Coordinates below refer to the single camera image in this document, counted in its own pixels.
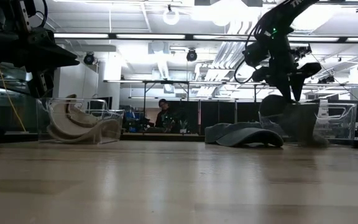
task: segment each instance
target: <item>security camera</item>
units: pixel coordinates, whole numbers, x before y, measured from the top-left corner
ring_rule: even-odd
[[[188,62],[194,62],[195,60],[197,60],[197,53],[195,49],[190,49],[189,52],[187,53],[187,61]]]
[[[94,65],[98,62],[98,59],[94,57],[94,52],[87,52],[84,57],[84,63],[87,65]]]

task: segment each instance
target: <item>wooden floor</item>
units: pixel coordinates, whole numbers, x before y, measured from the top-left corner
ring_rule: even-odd
[[[358,151],[0,145],[0,223],[358,224]]]

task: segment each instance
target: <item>person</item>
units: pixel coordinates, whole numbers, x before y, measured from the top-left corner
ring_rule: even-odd
[[[157,115],[157,119],[155,120],[155,127],[163,128],[164,118],[168,114],[172,114],[172,110],[169,107],[168,101],[166,99],[161,99],[158,102],[158,106],[160,107],[161,111]]]

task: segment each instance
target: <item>yellow cable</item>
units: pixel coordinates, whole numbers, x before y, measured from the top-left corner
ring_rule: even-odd
[[[23,122],[22,122],[22,120],[20,119],[20,116],[17,114],[17,111],[16,111],[16,109],[15,109],[15,106],[14,106],[13,103],[12,103],[11,96],[9,96],[9,93],[7,92],[7,88],[6,88],[6,85],[5,85],[4,76],[2,75],[2,72],[1,72],[1,68],[0,68],[0,76],[1,76],[1,79],[2,79],[2,83],[4,84],[4,88],[5,88],[5,91],[6,91],[7,98],[8,98],[8,100],[9,100],[9,102],[11,103],[13,112],[15,112],[16,118],[19,120],[20,125],[22,126],[23,131],[26,132],[25,127],[24,127],[24,125],[23,125]]]

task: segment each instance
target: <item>ceiling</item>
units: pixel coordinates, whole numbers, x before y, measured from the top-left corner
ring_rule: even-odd
[[[47,28],[55,32],[120,32],[120,33],[182,33],[182,34],[227,34],[230,33],[231,25],[217,26],[217,22],[194,20],[196,9],[194,1],[183,1],[181,6],[176,7],[172,3],[172,9],[179,12],[179,21],[175,25],[169,25],[163,20],[163,13],[167,10],[166,4],[151,4],[144,2],[139,4],[88,4],[83,2],[64,2],[75,0],[47,0],[48,21]],[[226,14],[217,16],[231,16],[238,14],[243,16],[243,21],[257,20],[255,16],[260,11],[266,11],[272,5],[266,5],[263,8],[241,8],[238,10],[234,3],[239,0],[221,0],[230,4],[221,4]],[[36,1],[37,10],[44,11],[42,1]],[[305,35],[358,35],[358,6],[318,6],[317,9],[305,11],[297,25],[310,26],[310,22],[318,21],[318,14],[329,14],[325,21],[313,30],[303,32]],[[30,22],[34,25],[39,24],[40,17],[34,16]],[[82,50],[85,46],[95,47],[97,45],[114,45],[117,51],[122,55],[125,64],[122,67],[122,74],[150,74],[152,70],[157,70],[157,61],[149,55],[148,44],[150,41],[128,41],[128,40],[66,40],[60,42],[65,44],[68,50],[74,51],[78,55],[84,55]],[[175,55],[169,55],[167,65],[169,70],[187,70],[194,72],[196,64],[207,60],[213,61],[219,52],[223,42],[195,42],[195,41],[169,41],[169,46],[183,46],[186,48],[195,48],[198,53],[198,61],[187,62],[186,52],[176,52]],[[311,44],[314,56],[323,64],[324,68],[335,68],[338,75],[349,72],[349,67],[354,63],[346,61],[357,61],[358,44]],[[107,52],[95,52],[99,58],[105,58]],[[303,62],[315,62],[314,57],[308,57]]]

